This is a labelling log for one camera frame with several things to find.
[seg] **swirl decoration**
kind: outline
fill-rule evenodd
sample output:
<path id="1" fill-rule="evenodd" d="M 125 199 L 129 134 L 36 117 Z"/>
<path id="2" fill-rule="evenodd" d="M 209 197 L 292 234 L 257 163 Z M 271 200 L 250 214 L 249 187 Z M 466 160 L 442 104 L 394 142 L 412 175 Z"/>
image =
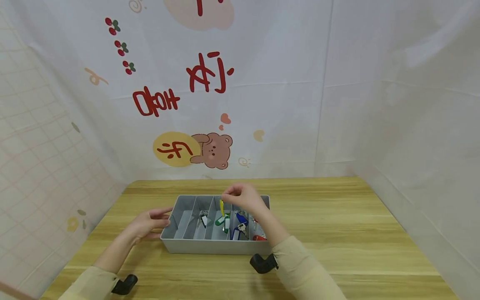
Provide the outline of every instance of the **swirl decoration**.
<path id="1" fill-rule="evenodd" d="M 139 13 L 142 11 L 142 0 L 130 0 L 128 1 L 128 6 L 132 10 L 132 12 Z"/>

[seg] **key tag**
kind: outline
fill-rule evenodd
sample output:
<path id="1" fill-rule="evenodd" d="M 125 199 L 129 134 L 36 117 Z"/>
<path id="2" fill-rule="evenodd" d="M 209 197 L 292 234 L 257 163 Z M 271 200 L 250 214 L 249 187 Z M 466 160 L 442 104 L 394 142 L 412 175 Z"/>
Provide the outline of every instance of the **key tag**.
<path id="1" fill-rule="evenodd" d="M 240 230 L 235 227 L 232 232 L 232 240 L 240 240 Z"/>
<path id="2" fill-rule="evenodd" d="M 220 212 L 222 213 L 222 216 L 225 216 L 225 212 L 223 211 L 223 200 L 220 199 Z"/>
<path id="3" fill-rule="evenodd" d="M 220 225 L 222 225 L 223 223 L 225 223 L 225 216 L 221 216 L 220 218 L 218 218 L 217 220 L 215 220 L 215 225 L 217 225 L 217 226 L 220 226 Z"/>
<path id="4" fill-rule="evenodd" d="M 230 228 L 230 215 L 225 214 L 225 225 L 223 226 L 223 232 L 228 233 L 229 228 Z"/>
<path id="5" fill-rule="evenodd" d="M 202 213 L 200 214 L 200 219 L 202 220 L 202 223 L 205 228 L 207 228 L 207 224 L 208 224 L 207 215 L 208 215 L 208 211 L 202 211 Z"/>
<path id="6" fill-rule="evenodd" d="M 248 226 L 248 219 L 245 217 L 245 213 L 243 211 L 237 213 L 237 220 L 240 222 L 240 224 L 245 224 L 245 226 Z"/>
<path id="7" fill-rule="evenodd" d="M 259 235 L 254 235 L 253 240 L 267 240 L 267 239 Z"/>
<path id="8" fill-rule="evenodd" d="M 222 213 L 222 216 L 215 220 L 215 225 L 220 226 L 225 222 L 225 211 L 223 210 L 223 201 L 220 199 L 220 212 Z"/>

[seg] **white fabric backdrop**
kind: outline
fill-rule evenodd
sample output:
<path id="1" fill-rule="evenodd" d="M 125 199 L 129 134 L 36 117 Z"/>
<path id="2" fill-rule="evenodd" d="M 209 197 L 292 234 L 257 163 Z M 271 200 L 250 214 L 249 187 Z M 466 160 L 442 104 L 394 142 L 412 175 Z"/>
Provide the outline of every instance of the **white fabric backdrop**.
<path id="1" fill-rule="evenodd" d="M 26 44 L 117 180 L 360 175 L 455 292 L 480 295 L 466 284 L 480 278 L 480 1 L 11 4 Z M 213 51 L 219 56 L 208 58 Z M 216 75 L 209 92 L 199 82 L 191 91 L 187 68 L 199 53 Z M 214 90 L 217 58 L 225 72 L 234 68 L 224 93 Z M 130 75 L 124 60 L 134 63 Z M 86 68 L 104 81 L 92 84 Z M 132 95 L 145 86 L 152 95 L 172 89 L 178 110 L 142 115 Z M 182 134 L 154 144 L 166 132 Z M 204 134 L 200 143 L 195 134 Z M 156 150 L 173 141 L 192 154 Z"/>

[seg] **yellow key tag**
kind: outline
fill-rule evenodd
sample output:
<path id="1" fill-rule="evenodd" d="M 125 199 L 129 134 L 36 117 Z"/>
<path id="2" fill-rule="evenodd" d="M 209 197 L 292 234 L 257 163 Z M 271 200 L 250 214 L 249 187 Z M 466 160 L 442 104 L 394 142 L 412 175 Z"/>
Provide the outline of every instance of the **yellow key tag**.
<path id="1" fill-rule="evenodd" d="M 225 216 L 225 212 L 223 211 L 223 200 L 220 199 L 220 212 L 222 213 L 222 216 Z"/>

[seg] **white wall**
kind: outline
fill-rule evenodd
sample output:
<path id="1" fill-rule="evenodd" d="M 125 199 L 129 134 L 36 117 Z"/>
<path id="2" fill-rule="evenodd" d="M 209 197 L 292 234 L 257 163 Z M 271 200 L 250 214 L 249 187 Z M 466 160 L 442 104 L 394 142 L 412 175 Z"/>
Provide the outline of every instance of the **white wall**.
<path id="1" fill-rule="evenodd" d="M 0 281 L 39 297 L 123 188 L 0 6 Z"/>

